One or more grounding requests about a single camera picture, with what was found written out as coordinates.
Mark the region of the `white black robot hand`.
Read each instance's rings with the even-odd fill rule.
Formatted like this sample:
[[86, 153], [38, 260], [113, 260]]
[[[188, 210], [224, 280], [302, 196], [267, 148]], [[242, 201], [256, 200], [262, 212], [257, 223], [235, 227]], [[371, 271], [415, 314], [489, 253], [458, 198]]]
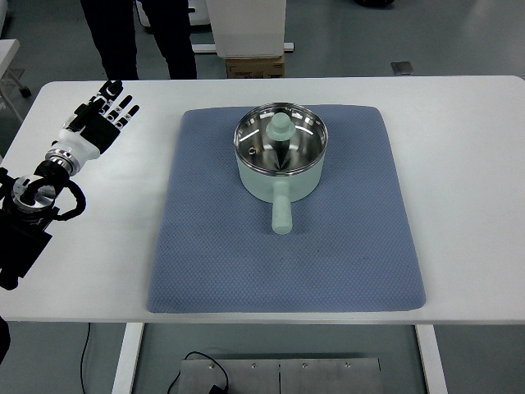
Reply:
[[120, 80], [106, 81], [86, 103], [82, 103], [59, 131], [45, 158], [61, 163], [71, 174], [86, 162], [99, 158], [115, 142], [121, 130], [139, 111], [132, 106], [132, 96], [117, 99], [123, 91]]

